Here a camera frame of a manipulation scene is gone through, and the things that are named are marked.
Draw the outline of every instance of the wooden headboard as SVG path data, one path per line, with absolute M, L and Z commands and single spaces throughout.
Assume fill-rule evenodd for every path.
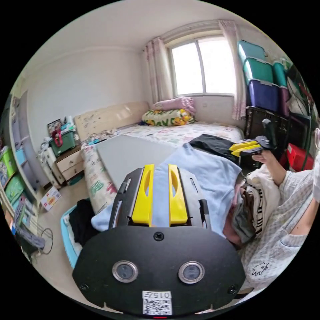
M 91 134 L 139 123 L 148 110 L 147 102 L 129 102 L 80 114 L 74 117 L 74 122 L 83 142 Z

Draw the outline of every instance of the person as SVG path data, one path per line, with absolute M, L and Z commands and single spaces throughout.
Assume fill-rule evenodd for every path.
M 285 270 L 304 243 L 320 201 L 320 150 L 314 169 L 301 172 L 286 171 L 271 151 L 264 150 L 252 158 L 267 166 L 279 187 L 281 201 L 261 237 L 239 251 L 246 274 L 240 294 L 261 291 Z

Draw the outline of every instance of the yellow pillow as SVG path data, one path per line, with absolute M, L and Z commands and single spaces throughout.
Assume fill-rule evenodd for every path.
M 151 126 L 183 126 L 194 123 L 193 116 L 184 109 L 179 110 L 149 110 L 142 116 L 142 121 Z

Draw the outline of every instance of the ceiling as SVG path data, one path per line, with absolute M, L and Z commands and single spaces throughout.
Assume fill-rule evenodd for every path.
M 152 38 L 177 27 L 216 19 L 244 20 L 198 0 L 122 0 L 93 10 L 52 36 L 31 58 L 24 73 L 57 56 L 88 47 L 140 50 Z

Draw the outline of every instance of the light blue cloth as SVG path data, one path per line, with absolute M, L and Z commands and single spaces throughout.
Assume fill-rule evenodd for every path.
M 228 159 L 193 149 L 189 143 L 184 144 L 154 171 L 152 224 L 157 227 L 169 227 L 168 164 L 175 164 L 196 176 L 208 203 L 211 229 L 223 236 L 222 230 L 241 168 Z M 112 204 L 91 219 L 95 229 L 108 229 L 111 209 Z

